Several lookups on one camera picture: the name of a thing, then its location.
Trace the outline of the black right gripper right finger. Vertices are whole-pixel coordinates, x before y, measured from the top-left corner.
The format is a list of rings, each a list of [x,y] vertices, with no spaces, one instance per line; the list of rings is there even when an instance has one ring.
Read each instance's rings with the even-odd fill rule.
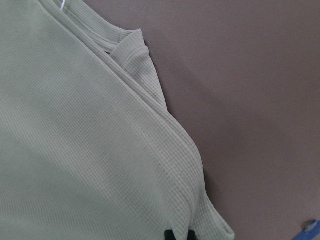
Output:
[[[187,240],[197,240],[197,236],[194,230],[188,231]]]

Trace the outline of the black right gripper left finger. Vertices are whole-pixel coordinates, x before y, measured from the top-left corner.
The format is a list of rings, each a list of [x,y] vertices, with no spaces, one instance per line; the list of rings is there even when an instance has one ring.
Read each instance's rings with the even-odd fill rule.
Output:
[[[172,229],[164,231],[164,240],[175,240],[175,235]]]

